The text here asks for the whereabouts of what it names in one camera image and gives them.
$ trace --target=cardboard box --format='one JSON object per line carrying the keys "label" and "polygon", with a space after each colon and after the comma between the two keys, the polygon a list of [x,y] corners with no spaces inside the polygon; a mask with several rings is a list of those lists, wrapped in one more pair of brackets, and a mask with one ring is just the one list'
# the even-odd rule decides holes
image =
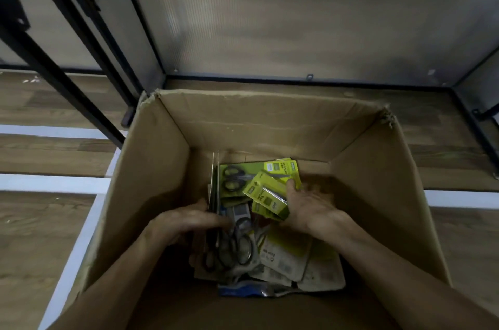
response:
{"label": "cardboard box", "polygon": [[[206,195],[217,150],[221,163],[293,157],[304,182],[332,191],[336,205],[374,238],[449,282],[415,163],[387,109],[325,96],[173,90],[140,106],[87,252],[81,289],[149,220]],[[221,298],[214,283],[194,280],[187,255],[170,247],[129,328],[398,328],[373,294],[383,294],[377,284],[371,282],[372,291],[345,261],[343,267],[341,291]]]}

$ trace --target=person's right hand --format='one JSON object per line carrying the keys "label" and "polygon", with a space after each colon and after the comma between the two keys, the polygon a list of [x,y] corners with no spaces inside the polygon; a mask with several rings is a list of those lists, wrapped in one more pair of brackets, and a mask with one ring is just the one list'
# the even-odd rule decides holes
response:
{"label": "person's right hand", "polygon": [[333,195],[320,193],[318,187],[307,190],[305,184],[296,190],[293,179],[286,182],[286,199],[289,217],[282,223],[291,229],[324,239],[331,233],[339,233],[340,222],[350,217],[333,205]]}

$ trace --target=polycarbonate panel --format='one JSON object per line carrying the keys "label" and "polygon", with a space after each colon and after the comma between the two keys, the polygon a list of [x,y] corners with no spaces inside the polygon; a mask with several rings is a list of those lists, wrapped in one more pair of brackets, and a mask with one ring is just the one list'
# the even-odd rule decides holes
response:
{"label": "polycarbonate panel", "polygon": [[181,74],[450,84],[499,42],[499,0],[139,0]]}

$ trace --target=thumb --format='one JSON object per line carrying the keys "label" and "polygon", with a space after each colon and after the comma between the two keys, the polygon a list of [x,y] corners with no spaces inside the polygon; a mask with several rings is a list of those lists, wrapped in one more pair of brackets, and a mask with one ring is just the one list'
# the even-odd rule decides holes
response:
{"label": "thumb", "polygon": [[286,196],[290,197],[296,193],[296,183],[294,179],[290,179],[286,182]]}

